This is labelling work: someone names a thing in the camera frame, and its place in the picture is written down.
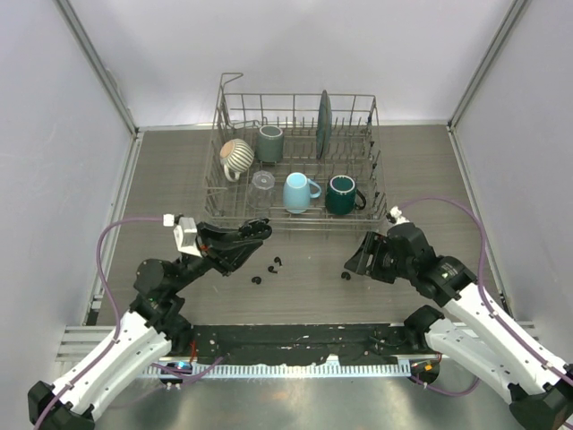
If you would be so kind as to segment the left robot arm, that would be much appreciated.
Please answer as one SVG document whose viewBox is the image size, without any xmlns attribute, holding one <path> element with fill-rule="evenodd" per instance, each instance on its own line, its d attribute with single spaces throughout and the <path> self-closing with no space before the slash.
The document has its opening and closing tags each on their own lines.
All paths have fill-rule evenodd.
<svg viewBox="0 0 573 430">
<path fill-rule="evenodd" d="M 192 341 L 192 325 L 180 311 L 178 294 L 215 270 L 227 277 L 241 268 L 272 233 L 268 219 L 220 228 L 184 215 L 153 222 L 172 228 L 179 257 L 147 259 L 136 271 L 137 295 L 115 328 L 77 365 L 53 383 L 39 381 L 28 392 L 36 429 L 92 429 L 113 399 L 145 368 L 168 354 L 181 357 Z"/>
</svg>

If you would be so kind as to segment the black earbud charging case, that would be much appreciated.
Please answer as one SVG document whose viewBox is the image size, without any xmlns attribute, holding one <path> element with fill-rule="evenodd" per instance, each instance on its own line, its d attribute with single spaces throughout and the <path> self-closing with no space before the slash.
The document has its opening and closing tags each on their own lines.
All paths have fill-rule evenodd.
<svg viewBox="0 0 573 430">
<path fill-rule="evenodd" d="M 268 218 L 248 219 L 239 229 L 244 240 L 266 240 L 272 235 L 272 226 Z"/>
</svg>

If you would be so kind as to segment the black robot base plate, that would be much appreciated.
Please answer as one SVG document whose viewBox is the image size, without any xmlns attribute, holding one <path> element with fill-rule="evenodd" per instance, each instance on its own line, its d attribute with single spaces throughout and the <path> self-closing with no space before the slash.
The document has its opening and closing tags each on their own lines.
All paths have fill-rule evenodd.
<svg viewBox="0 0 573 430">
<path fill-rule="evenodd" d="M 195 325 L 172 347 L 173 356 L 232 366 L 394 364 L 399 356 L 435 356 L 421 336 L 402 324 Z"/>
</svg>

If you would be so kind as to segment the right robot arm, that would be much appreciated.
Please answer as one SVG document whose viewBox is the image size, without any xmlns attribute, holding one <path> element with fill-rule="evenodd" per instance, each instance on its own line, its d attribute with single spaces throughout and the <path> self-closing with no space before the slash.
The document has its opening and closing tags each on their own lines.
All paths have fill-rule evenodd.
<svg viewBox="0 0 573 430">
<path fill-rule="evenodd" d="M 525 429 L 569 425 L 572 366 L 513 320 L 459 259 L 436 254 L 413 223 L 367 233 L 345 268 L 386 283 L 407 280 L 434 302 L 405 320 L 409 350 L 455 360 L 499 394 Z"/>
</svg>

